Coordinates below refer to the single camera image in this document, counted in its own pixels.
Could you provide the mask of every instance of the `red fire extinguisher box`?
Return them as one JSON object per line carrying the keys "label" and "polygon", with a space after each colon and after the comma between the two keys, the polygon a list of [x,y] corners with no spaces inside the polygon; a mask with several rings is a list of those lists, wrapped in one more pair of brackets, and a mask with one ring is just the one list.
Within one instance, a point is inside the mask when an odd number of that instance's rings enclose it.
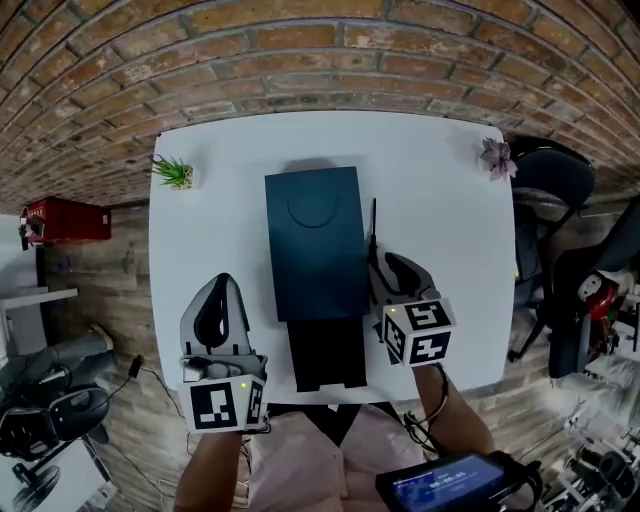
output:
{"label": "red fire extinguisher box", "polygon": [[46,197],[28,205],[24,215],[29,222],[42,222],[41,236],[29,235],[29,243],[86,242],[111,238],[111,211],[101,206]]}

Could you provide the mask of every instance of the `chair leg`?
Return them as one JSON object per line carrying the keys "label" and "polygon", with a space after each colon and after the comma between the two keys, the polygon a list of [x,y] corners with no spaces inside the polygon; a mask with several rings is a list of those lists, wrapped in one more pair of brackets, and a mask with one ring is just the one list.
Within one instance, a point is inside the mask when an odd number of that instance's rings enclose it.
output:
{"label": "chair leg", "polygon": [[520,352],[516,352],[515,350],[509,350],[509,353],[507,354],[507,359],[509,360],[510,363],[515,363],[516,361],[519,361],[524,357],[524,355],[529,351],[529,348],[531,348],[531,345],[533,345],[533,342],[536,341],[538,336],[540,336],[540,333],[542,332],[542,329],[544,329],[544,326],[545,326],[545,321],[543,319],[538,320],[536,322],[536,325],[533,326],[533,329],[529,334],[529,337],[524,342],[524,345],[522,345]]}

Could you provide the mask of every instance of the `black antenna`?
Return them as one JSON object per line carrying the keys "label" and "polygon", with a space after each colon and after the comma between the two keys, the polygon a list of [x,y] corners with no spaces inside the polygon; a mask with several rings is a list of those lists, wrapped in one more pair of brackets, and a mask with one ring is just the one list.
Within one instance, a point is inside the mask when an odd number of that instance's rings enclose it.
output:
{"label": "black antenna", "polygon": [[369,256],[367,261],[373,265],[378,264],[378,244],[376,241],[376,198],[373,198],[373,210],[371,212],[371,236],[369,237]]}

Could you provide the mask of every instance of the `black chair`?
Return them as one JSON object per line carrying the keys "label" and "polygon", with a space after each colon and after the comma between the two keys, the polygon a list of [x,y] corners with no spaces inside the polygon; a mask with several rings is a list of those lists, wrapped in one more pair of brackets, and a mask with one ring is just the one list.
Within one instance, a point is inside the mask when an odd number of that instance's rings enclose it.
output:
{"label": "black chair", "polygon": [[[516,177],[511,180],[514,192],[524,189],[543,191],[567,207],[562,218],[547,221],[538,218],[529,206],[514,205],[516,257],[520,274],[515,285],[514,308],[536,309],[538,317],[522,349],[519,352],[509,351],[508,359],[514,362],[522,358],[552,317],[553,277],[545,257],[547,243],[587,200],[595,185],[595,177],[586,158],[551,140],[535,137],[517,139],[511,144],[511,158],[518,165]],[[537,236],[539,225],[546,227],[540,238]],[[544,298],[534,301],[532,295],[540,285]]]}
{"label": "black chair", "polygon": [[576,338],[572,326],[576,291],[593,270],[615,272],[625,267],[638,268],[640,255],[640,196],[634,198],[607,237],[598,245],[572,249],[560,255],[554,270],[556,322],[549,337],[549,375],[560,378],[584,370],[585,344]]}
{"label": "black chair", "polygon": [[96,385],[78,386],[54,400],[12,400],[0,415],[0,453],[32,462],[60,443],[98,427],[109,411],[109,394]]}

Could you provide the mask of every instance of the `person's arm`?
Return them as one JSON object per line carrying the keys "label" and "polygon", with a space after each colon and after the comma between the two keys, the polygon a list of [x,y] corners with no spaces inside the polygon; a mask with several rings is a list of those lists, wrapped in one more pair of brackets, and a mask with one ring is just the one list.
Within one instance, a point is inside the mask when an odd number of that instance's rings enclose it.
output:
{"label": "person's arm", "polygon": [[231,510],[242,436],[205,434],[185,468],[176,492],[176,512]]}
{"label": "person's arm", "polygon": [[[442,399],[442,376],[431,365],[413,368],[420,401],[426,415],[433,414]],[[469,407],[449,380],[449,398],[431,422],[430,434],[448,453],[474,451],[488,455],[495,451],[493,436],[484,421]]]}

